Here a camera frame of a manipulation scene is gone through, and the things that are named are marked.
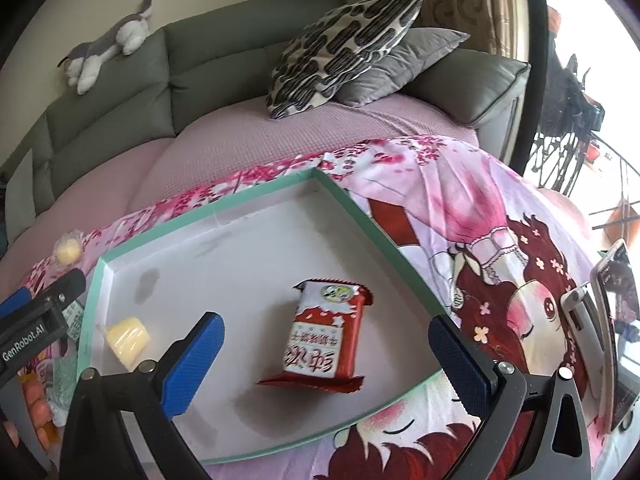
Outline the light grey cushion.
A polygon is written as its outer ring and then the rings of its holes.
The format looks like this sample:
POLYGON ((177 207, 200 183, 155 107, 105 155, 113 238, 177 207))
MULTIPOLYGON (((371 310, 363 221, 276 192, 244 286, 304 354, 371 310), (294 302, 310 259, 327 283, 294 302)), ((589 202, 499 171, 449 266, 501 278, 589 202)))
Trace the light grey cushion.
POLYGON ((29 150, 6 186, 6 238, 12 245, 36 220, 32 150, 29 150))

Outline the yellow jelly cup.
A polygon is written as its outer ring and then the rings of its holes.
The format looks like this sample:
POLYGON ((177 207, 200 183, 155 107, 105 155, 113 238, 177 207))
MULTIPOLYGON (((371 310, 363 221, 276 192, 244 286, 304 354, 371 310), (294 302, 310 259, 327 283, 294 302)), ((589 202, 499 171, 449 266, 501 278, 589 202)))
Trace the yellow jelly cup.
POLYGON ((104 372, 132 372, 151 337, 144 324, 135 316, 96 328, 103 340, 102 370, 104 372))

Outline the orange cracker packet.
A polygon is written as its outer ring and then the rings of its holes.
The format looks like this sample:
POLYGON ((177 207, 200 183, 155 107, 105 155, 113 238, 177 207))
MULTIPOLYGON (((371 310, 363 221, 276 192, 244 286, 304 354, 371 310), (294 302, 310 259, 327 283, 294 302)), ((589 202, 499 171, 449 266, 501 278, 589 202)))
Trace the orange cracker packet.
POLYGON ((32 426, 43 449, 50 451, 61 442, 58 427, 53 423, 53 412, 46 397, 43 383, 35 372, 21 374, 21 384, 32 426))

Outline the grey velvet cushion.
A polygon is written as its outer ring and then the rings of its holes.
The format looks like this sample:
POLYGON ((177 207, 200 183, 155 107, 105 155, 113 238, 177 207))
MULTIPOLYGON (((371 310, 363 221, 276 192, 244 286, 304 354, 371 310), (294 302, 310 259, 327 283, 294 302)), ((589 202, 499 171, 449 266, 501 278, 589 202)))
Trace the grey velvet cushion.
POLYGON ((334 100, 357 108, 390 96, 454 52, 469 38, 466 32, 454 29, 412 28, 370 70, 344 84, 334 100))

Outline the pink anime print cloth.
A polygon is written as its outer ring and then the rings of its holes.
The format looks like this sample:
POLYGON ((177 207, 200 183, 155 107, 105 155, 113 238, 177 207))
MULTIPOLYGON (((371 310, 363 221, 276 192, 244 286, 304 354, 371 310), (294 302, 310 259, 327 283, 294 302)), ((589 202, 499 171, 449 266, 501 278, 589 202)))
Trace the pink anime print cloth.
MULTIPOLYGON (((349 192, 457 326, 492 356, 533 374, 568 367, 582 396, 591 459, 605 459, 608 436, 586 361, 561 312, 562 296, 587 281, 596 252, 572 216, 472 144, 407 136, 278 157, 86 231, 79 265, 91 270, 104 252, 153 226, 308 168, 349 192)), ((215 479, 439 479, 475 425, 437 376, 332 438, 209 472, 215 479)))

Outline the red white biscuit packet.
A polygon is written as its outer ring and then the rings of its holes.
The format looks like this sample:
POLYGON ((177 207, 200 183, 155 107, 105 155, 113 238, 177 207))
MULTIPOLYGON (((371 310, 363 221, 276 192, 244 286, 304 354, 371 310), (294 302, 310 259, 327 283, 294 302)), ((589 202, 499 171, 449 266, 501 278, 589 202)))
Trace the red white biscuit packet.
POLYGON ((356 353, 372 292, 363 284, 321 278, 308 278, 295 288, 300 296, 282 370, 259 383, 335 393, 360 390, 363 378, 355 372, 356 353))

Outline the pink sofa seat cover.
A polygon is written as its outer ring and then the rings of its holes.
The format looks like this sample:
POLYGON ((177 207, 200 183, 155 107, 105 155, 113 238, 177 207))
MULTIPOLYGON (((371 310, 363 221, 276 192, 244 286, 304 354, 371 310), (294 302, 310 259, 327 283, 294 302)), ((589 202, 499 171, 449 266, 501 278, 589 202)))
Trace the pink sofa seat cover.
POLYGON ((329 102, 281 120, 269 119, 259 98, 215 110, 175 138, 132 148, 74 182, 2 258, 2 295, 20 286, 68 231, 104 228, 159 200, 267 162, 333 151, 368 139, 419 134, 478 143, 473 129, 401 94, 360 108, 329 102))

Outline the grey white plush dog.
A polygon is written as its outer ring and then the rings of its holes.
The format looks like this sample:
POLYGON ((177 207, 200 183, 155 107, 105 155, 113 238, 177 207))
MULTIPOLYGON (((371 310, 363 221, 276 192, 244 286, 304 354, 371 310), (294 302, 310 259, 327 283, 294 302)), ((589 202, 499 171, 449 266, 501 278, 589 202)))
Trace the grey white plush dog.
POLYGON ((78 96, 83 96, 96 84, 104 63, 119 54, 133 54, 144 44, 150 36, 152 12, 153 0, 142 0, 137 12, 124 16, 95 40, 73 47, 58 62, 67 84, 76 90, 78 96))

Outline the green white snack packet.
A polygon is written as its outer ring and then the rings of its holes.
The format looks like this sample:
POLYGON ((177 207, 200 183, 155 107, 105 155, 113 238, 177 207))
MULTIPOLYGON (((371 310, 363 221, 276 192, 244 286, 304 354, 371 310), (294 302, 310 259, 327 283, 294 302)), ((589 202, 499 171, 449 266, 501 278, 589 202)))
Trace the green white snack packet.
POLYGON ((75 344, 77 344, 80 339, 84 313, 84 306, 77 300, 71 302, 62 311, 63 318, 67 325, 66 336, 70 338, 70 340, 72 340, 75 344))

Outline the round pastry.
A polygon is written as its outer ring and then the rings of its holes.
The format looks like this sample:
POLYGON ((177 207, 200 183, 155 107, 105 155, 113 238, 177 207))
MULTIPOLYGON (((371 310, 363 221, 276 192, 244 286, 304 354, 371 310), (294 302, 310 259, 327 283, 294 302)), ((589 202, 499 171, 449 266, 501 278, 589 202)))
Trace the round pastry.
POLYGON ((75 264, 84 252, 82 239, 84 233, 73 230, 63 234, 54 244, 52 255, 61 266, 71 266, 75 264))

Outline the grey green sofa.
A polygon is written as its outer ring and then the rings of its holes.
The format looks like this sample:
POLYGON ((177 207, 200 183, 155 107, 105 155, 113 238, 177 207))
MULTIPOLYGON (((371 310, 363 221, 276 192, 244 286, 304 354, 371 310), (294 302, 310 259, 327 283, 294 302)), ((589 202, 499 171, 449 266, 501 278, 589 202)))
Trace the grey green sofa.
MULTIPOLYGON (((283 50, 347 0, 250 0, 157 29, 116 56, 83 96, 50 104, 2 165, 5 186, 32 150, 36 220, 80 177, 146 142, 175 138, 215 110, 266 99, 283 50)), ((477 134, 476 146, 508 156, 526 87, 526 63, 457 47, 393 94, 437 108, 477 134)))

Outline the black beige patterned cushion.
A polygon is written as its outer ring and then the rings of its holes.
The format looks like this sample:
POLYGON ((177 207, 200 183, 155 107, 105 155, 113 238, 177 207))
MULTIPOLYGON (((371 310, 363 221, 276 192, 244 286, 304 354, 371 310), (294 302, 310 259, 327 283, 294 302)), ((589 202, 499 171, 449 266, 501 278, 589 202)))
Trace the black beige patterned cushion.
POLYGON ((423 0, 360 0, 326 12, 283 50, 266 99, 272 119, 329 102, 396 47, 423 0))

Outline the teal-rimmed white tray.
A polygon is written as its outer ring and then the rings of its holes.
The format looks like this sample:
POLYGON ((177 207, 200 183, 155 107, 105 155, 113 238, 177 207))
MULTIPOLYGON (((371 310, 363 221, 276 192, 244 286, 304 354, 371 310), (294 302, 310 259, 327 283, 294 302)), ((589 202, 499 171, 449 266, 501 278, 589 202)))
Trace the teal-rimmed white tray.
POLYGON ((175 424, 205 465, 277 453, 387 408, 437 373, 427 326, 442 308, 386 233, 321 171, 280 177, 217 200, 106 252, 89 281, 78 365, 122 370, 102 332, 138 318, 158 360, 206 312, 224 344, 175 424), (366 285, 354 393, 268 387, 282 364, 297 285, 366 285))

